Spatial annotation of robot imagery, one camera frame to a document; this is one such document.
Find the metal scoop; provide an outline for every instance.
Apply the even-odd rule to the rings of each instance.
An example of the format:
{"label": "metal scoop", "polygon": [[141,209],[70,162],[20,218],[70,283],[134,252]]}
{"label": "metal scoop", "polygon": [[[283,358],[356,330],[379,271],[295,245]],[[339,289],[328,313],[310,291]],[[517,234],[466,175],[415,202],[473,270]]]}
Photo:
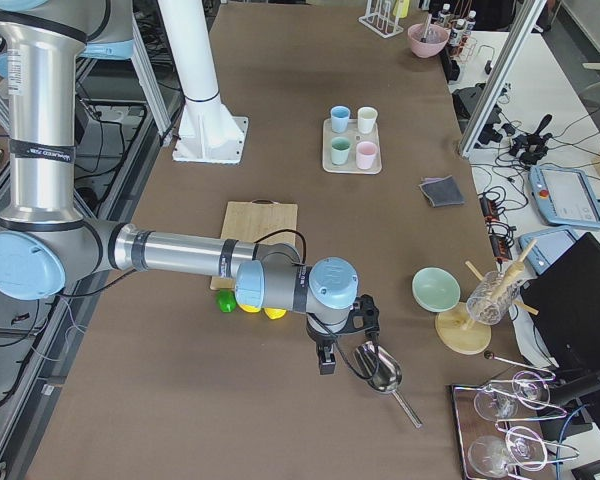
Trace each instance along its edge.
{"label": "metal scoop", "polygon": [[380,393],[392,394],[404,410],[404,413],[406,413],[411,422],[413,422],[413,425],[416,428],[422,427],[422,422],[418,418],[418,415],[416,415],[416,412],[413,411],[411,406],[398,391],[398,387],[402,381],[402,370],[400,370],[400,365],[396,359],[389,355],[389,353],[381,346],[378,345],[378,355],[376,355],[374,348],[372,342],[365,342],[356,348],[354,352],[356,361],[365,376],[371,375],[375,370],[378,361],[380,362],[378,364],[378,371],[370,380],[367,380],[367,383],[371,388]]}

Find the blue cable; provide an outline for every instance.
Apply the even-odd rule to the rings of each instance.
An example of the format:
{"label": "blue cable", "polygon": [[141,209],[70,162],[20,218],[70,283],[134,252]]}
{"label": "blue cable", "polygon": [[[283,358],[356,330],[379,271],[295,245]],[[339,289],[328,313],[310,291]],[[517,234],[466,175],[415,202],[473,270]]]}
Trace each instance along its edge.
{"label": "blue cable", "polygon": [[[571,420],[573,419],[573,417],[575,417],[578,413],[580,413],[580,410],[584,409],[584,407],[588,407],[587,404],[584,405],[580,405],[578,408],[576,408],[573,412],[571,412],[569,414],[569,416],[567,417],[567,419],[564,421],[564,424],[562,425],[562,430],[560,430],[560,436],[558,437],[558,444],[561,444],[564,441],[564,434],[567,431],[567,427],[569,426],[569,423],[571,423]],[[560,480],[560,446],[558,445],[558,447],[556,448],[556,480]]]}

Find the yellow ball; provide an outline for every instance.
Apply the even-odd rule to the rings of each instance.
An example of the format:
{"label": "yellow ball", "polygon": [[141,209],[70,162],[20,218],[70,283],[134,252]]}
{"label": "yellow ball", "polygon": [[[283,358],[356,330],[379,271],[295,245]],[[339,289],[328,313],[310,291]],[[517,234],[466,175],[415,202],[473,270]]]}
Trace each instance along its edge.
{"label": "yellow ball", "polygon": [[269,317],[271,320],[277,320],[284,317],[287,311],[281,308],[265,308],[264,313],[266,313],[267,317]]}
{"label": "yellow ball", "polygon": [[260,310],[262,310],[259,307],[252,307],[251,305],[241,305],[241,304],[238,304],[238,306],[241,309],[243,309],[245,312],[248,312],[248,313],[258,313]]}

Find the mint green bowl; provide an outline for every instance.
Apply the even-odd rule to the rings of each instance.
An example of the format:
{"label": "mint green bowl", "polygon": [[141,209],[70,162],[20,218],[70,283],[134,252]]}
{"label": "mint green bowl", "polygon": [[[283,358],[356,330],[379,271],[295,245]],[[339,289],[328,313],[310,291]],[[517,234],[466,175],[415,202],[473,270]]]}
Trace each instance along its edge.
{"label": "mint green bowl", "polygon": [[453,275],[436,267],[423,268],[413,277],[413,296],[425,310],[445,312],[460,301],[460,285]]}

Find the blue cup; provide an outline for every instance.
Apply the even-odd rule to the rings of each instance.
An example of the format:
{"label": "blue cup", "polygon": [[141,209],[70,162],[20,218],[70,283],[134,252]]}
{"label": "blue cup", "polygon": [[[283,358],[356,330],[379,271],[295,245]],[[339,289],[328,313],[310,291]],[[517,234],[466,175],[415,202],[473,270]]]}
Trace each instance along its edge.
{"label": "blue cup", "polygon": [[351,110],[342,105],[331,109],[331,130],[335,133],[343,133],[349,125]]}

